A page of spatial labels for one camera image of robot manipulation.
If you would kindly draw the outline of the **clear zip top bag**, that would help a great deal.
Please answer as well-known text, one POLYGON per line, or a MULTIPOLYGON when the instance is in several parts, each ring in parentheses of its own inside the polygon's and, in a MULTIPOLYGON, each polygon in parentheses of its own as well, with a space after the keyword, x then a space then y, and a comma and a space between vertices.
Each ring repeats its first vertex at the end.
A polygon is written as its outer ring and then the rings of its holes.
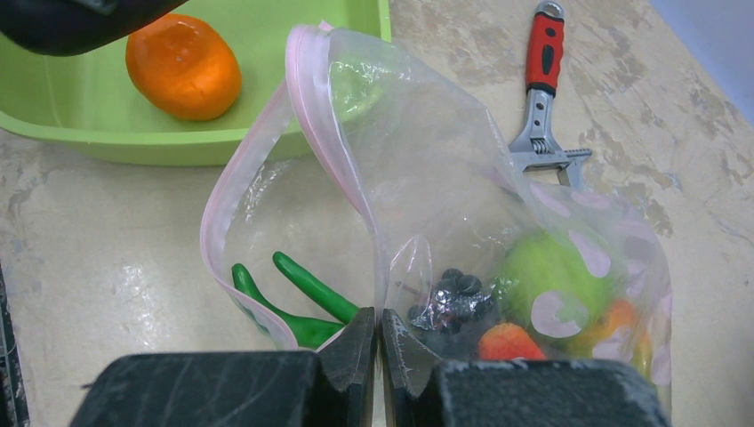
POLYGON ((356 306, 394 310, 441 358, 479 359, 481 336, 512 323, 547 359, 619 360, 670 403, 670 273, 646 218, 622 197, 525 176, 486 106, 374 36, 325 24, 291 30, 284 78, 213 189, 200 247, 219 285, 286 349, 300 348, 292 330, 235 289, 234 264, 285 312, 307 303, 283 283, 277 251, 356 306), (502 314, 494 281, 521 237, 571 230, 604 244, 614 298, 586 331, 545 342, 502 314), (424 336, 407 312, 451 268, 482 280, 499 319, 424 336))

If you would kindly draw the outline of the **green fake chili pepper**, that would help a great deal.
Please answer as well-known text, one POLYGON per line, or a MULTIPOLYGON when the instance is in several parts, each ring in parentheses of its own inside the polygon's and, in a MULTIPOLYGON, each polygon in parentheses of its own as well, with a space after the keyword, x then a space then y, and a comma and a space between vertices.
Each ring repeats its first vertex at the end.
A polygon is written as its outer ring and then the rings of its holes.
POLYGON ((274 252, 272 261, 277 270, 294 286, 341 323, 348 324, 360 310, 356 304, 332 290, 287 254, 274 252))

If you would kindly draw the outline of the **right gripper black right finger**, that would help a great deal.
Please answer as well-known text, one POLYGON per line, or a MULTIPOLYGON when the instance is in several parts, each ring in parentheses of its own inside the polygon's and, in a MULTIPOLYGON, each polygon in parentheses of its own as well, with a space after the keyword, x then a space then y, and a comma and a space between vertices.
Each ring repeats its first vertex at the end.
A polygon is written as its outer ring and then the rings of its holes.
POLYGON ((390 426, 666 426, 650 383, 622 362, 440 359, 381 314, 390 426))

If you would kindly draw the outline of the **orange fake tangerine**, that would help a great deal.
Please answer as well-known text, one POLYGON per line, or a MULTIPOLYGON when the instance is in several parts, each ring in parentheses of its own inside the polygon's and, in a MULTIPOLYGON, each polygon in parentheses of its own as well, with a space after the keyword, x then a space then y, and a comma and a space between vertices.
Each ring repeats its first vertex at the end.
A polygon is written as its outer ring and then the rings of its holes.
POLYGON ((242 72, 221 35, 198 18, 168 13, 127 37, 124 60, 134 87, 183 120, 224 114, 242 90, 242 72))

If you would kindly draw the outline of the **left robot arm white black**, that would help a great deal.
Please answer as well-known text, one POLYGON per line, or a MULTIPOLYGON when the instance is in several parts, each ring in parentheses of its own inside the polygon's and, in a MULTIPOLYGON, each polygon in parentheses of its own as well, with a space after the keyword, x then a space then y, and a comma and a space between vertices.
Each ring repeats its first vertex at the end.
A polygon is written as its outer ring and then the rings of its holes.
POLYGON ((1 34, 37 54, 69 57, 128 36, 186 0, 3 0, 1 34))

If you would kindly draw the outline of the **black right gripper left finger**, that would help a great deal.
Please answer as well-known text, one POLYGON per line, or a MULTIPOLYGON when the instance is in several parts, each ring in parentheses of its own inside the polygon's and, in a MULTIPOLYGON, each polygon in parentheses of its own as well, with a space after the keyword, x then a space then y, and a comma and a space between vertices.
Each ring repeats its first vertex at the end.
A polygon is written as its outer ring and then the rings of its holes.
POLYGON ((321 351, 144 353, 91 384, 73 426, 366 426, 372 415, 374 309, 321 351))

